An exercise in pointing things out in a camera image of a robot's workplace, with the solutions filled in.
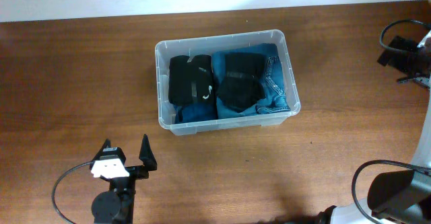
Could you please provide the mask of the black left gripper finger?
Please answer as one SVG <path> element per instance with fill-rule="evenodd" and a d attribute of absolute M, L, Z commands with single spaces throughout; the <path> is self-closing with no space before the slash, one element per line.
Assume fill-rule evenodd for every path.
<path fill-rule="evenodd" d="M 101 148 L 99 149 L 99 151 L 97 152 L 97 154 L 94 156 L 94 158 L 92 160 L 93 161 L 99 160 L 100 157 L 102 156 L 103 150 L 105 150 L 107 148 L 111 148 L 111 142 L 109 139 L 105 140 L 105 142 L 103 143 L 103 145 L 101 146 Z"/>
<path fill-rule="evenodd" d="M 141 149 L 139 151 L 139 159 L 142 161 L 144 168 L 147 171 L 156 171 L 158 164 L 152 149 L 150 147 L 150 142 L 146 134 L 143 135 Z"/>

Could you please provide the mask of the dark blue taped knit garment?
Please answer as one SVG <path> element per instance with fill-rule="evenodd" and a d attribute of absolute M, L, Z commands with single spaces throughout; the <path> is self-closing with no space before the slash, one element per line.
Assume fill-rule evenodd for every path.
<path fill-rule="evenodd" d="M 216 108 L 205 103 L 191 104 L 188 106 L 175 106 L 175 124 L 216 120 L 218 114 Z"/>

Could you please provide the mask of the large black garment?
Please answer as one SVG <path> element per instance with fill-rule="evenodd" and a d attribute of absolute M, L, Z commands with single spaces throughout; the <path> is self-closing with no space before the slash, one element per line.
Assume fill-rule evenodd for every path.
<path fill-rule="evenodd" d="M 198 54 L 172 57 L 169 64 L 168 99 L 176 106 L 215 102 L 211 57 Z"/>

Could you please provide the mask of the small black garment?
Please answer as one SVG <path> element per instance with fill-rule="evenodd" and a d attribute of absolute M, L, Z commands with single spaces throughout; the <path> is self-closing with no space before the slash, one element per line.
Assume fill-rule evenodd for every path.
<path fill-rule="evenodd" d="M 230 52 L 225 55 L 226 73 L 217 91 L 223 105 L 243 112 L 265 98 L 260 78 L 265 68 L 265 56 L 250 52 Z"/>

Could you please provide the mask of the medium blue jeans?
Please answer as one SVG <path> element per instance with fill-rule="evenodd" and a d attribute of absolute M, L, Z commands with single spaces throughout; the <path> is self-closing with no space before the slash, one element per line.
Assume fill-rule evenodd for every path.
<path fill-rule="evenodd" d="M 265 56 L 265 68 L 263 75 L 260 78 L 260 83 L 263 86 L 265 92 L 265 98 L 259 100 L 255 105 L 243 112 L 236 112 L 230 108 L 227 108 L 225 105 L 223 105 L 221 99 L 217 97 L 217 91 L 226 73 L 225 55 L 230 52 L 250 52 L 263 54 Z M 212 54 L 211 63 L 213 67 L 214 81 L 216 84 L 215 96 L 218 118 L 237 118 L 243 116 L 273 114 L 290 111 L 284 89 L 282 64 L 278 56 L 277 46 L 275 44 L 264 43 L 246 48 L 215 52 Z"/>

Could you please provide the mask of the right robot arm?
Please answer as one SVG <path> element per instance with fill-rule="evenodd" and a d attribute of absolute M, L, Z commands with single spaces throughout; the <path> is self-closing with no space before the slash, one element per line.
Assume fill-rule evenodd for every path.
<path fill-rule="evenodd" d="M 370 185 L 368 196 L 358 200 L 356 181 L 368 166 L 385 164 L 404 171 L 379 174 Z M 389 160 L 363 163 L 352 179 L 353 203 L 329 207 L 314 217 L 299 216 L 280 223 L 429 223 L 430 222 L 430 110 L 416 152 L 410 164 Z"/>

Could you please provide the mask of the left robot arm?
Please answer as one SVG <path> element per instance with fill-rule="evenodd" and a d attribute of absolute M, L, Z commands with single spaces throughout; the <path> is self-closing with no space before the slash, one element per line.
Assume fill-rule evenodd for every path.
<path fill-rule="evenodd" d="M 94 178 L 109 183 L 109 189 L 98 194 L 91 206 L 94 224 L 132 223 L 135 182 L 147 179 L 144 165 L 125 166 L 126 157 L 119 147 L 106 139 L 90 164 Z"/>

